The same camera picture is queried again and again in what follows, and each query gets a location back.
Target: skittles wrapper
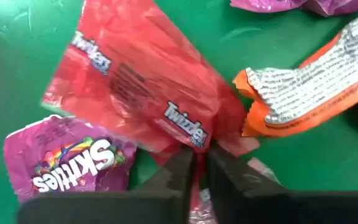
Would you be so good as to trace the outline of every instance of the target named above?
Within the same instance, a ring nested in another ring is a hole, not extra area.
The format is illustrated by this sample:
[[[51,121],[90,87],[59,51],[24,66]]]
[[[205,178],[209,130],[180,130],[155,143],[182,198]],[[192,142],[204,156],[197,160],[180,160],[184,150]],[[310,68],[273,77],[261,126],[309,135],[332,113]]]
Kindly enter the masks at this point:
[[[4,158],[25,202],[44,192],[126,190],[136,149],[105,128],[52,115],[8,135]]]

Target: red object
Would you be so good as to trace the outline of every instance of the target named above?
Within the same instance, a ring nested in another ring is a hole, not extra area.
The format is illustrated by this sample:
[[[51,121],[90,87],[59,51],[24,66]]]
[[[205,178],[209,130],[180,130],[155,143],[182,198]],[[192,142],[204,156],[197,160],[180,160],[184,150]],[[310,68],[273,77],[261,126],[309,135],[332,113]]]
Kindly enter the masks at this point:
[[[239,132],[229,85],[152,0],[88,0],[44,103],[123,134],[150,151],[198,152]]]

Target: green table surface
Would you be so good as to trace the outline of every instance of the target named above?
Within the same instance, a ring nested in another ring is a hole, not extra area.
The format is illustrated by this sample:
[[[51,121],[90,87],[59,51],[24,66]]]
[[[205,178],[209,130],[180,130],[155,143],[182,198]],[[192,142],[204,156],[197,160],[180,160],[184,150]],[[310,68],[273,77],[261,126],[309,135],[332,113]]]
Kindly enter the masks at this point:
[[[245,67],[295,68],[356,16],[254,14],[231,8],[229,0],[157,2],[228,82]],[[80,0],[0,0],[0,223],[14,223],[19,208],[2,157],[4,138],[50,114],[40,98],[73,36],[81,5]],[[246,157],[265,162],[284,186],[358,190],[358,105],[305,133],[260,141],[261,148]],[[131,187],[156,169],[148,154],[139,152]]]

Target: purple candy wrapper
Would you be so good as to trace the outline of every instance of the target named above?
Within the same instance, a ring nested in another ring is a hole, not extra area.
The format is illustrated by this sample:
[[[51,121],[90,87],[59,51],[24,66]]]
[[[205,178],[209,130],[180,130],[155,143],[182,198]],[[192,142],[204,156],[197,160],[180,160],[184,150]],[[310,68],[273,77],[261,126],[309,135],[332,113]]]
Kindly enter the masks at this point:
[[[231,0],[231,6],[254,12],[280,12],[301,7],[322,16],[333,16],[357,12],[358,0]]]
[[[51,115],[5,139],[4,158],[21,202],[43,192],[126,190],[136,145],[77,118]]]

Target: orange candy wrapper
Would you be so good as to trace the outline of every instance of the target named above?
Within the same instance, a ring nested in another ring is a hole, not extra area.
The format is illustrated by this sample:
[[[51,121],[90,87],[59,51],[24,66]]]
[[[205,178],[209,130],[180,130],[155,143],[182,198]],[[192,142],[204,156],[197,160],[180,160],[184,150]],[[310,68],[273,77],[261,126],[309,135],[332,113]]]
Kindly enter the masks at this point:
[[[243,136],[289,136],[358,103],[358,18],[299,68],[241,71],[240,93],[254,99]]]

